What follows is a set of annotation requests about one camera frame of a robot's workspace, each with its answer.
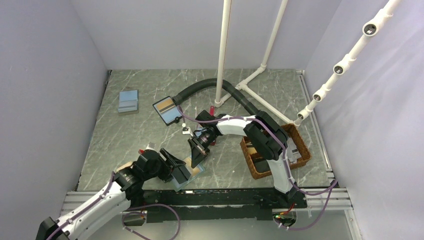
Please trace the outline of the green card holder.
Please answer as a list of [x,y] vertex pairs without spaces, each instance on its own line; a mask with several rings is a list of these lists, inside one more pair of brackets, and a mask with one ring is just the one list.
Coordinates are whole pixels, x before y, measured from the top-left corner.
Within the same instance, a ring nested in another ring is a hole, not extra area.
[[173,179],[171,182],[174,184],[175,192],[178,192],[181,189],[185,188],[189,183],[194,181],[197,177],[199,177],[205,171],[205,168],[201,163],[199,163],[195,168],[192,168],[191,167],[192,159],[190,156],[186,157],[183,161],[185,162],[186,169],[190,173],[190,177],[187,181],[183,183],[178,183],[177,180]]

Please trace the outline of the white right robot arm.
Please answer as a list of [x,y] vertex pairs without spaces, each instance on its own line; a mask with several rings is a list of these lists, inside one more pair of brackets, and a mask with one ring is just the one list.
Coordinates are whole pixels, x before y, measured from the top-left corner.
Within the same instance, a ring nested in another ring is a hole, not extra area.
[[237,135],[247,137],[256,152],[267,161],[270,168],[276,203],[287,208],[295,201],[294,183],[288,158],[288,133],[264,111],[247,117],[221,114],[213,116],[203,110],[196,118],[186,119],[199,123],[201,133],[195,133],[188,139],[191,148],[191,167],[195,168],[210,153],[209,146],[219,136]]

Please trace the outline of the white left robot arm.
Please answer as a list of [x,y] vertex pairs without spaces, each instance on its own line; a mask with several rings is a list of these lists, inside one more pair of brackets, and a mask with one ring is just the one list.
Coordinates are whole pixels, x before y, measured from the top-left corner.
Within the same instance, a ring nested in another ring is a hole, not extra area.
[[184,184],[191,178],[187,163],[166,151],[139,151],[136,161],[130,161],[112,172],[108,183],[91,198],[69,213],[46,218],[39,226],[38,240],[86,240],[105,223],[120,213],[143,216],[143,210],[159,207],[160,203],[144,206],[143,185],[159,178]]

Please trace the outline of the gold card in holder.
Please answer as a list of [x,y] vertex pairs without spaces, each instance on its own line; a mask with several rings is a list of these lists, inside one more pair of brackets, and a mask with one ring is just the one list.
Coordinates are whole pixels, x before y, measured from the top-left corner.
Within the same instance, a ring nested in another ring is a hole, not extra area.
[[183,161],[185,162],[185,166],[189,171],[191,178],[194,178],[195,176],[201,174],[204,171],[204,168],[200,163],[197,166],[192,167],[191,157],[186,157]]

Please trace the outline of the red card holder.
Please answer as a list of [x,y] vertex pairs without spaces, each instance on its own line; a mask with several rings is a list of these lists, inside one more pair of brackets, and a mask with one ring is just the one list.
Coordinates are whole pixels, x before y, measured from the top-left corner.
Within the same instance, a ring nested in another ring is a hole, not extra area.
[[[215,116],[215,106],[214,105],[211,105],[210,106],[210,108],[209,108],[209,114],[211,115],[211,116]],[[217,134],[216,134],[216,131],[214,131],[214,133],[215,133],[215,139],[213,140],[213,142],[211,142],[210,143],[210,145],[211,146],[215,146],[216,145],[216,139],[217,139]]]

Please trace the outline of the beige card holder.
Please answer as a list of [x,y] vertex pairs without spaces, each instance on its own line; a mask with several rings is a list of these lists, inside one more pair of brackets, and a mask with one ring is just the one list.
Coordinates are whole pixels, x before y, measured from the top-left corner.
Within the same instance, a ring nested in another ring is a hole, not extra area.
[[125,164],[123,164],[123,165],[121,165],[120,167],[118,167],[116,170],[115,170],[115,173],[118,173],[119,171],[121,171],[121,170],[123,170],[123,169],[125,169],[125,168],[131,168],[132,167],[132,165],[133,165],[133,161],[129,161],[129,162],[127,162],[127,163],[125,163]]

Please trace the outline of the gold card in basket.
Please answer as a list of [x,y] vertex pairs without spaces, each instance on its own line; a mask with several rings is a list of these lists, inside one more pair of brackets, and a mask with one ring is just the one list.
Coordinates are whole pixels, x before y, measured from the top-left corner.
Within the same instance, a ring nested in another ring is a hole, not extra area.
[[252,145],[247,145],[246,148],[249,155],[255,155],[258,153],[256,148],[253,147]]

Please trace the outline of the black card holder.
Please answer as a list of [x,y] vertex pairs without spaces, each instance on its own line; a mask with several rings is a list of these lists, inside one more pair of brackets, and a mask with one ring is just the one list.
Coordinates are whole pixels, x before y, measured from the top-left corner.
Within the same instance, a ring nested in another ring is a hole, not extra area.
[[179,123],[183,117],[170,96],[153,103],[152,106],[166,126]]

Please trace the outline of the grey blue card holder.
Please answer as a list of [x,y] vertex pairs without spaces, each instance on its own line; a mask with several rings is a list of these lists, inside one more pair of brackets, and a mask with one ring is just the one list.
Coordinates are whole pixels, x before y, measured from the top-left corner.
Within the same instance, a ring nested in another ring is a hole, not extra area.
[[119,93],[118,113],[126,114],[139,110],[139,91],[137,89],[125,90]]

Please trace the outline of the cards in basket right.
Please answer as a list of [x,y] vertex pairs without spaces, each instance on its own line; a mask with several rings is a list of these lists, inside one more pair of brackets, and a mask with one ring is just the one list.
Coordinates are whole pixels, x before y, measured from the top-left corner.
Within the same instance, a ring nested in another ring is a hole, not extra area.
[[290,141],[287,142],[287,159],[289,163],[291,165],[296,164],[300,157],[301,155],[296,144],[290,139]]

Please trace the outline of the brown wicker basket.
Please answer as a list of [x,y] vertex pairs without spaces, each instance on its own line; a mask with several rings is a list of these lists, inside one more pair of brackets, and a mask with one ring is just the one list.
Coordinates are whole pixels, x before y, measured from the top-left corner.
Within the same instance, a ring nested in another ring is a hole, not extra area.
[[[295,164],[289,163],[289,168],[291,170],[294,170],[294,169],[304,167],[307,164],[307,162],[311,159],[311,153],[308,147],[306,146],[306,144],[304,143],[304,140],[302,139],[298,129],[292,123],[282,125],[281,127],[288,134],[287,143],[288,141],[292,140],[296,144],[297,149],[299,150],[299,153],[301,155],[301,157],[297,160],[297,163]],[[270,170],[270,167],[267,161],[263,159],[263,157],[259,153],[254,155],[248,154],[247,146],[249,145],[253,146],[250,139],[244,136],[240,142],[240,147],[244,155],[247,167],[253,179],[258,180],[258,179],[271,176],[272,172]]]

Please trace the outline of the white pvc pipe frame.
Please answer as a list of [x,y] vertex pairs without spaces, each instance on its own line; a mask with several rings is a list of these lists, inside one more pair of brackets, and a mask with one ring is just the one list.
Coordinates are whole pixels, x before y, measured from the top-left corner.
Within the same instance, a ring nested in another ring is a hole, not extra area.
[[280,36],[280,26],[290,2],[275,0],[225,0],[223,2],[216,77],[221,82],[226,70],[249,69],[235,87],[258,101],[285,123],[292,123],[275,104],[253,89],[253,80],[269,69],[272,49]]

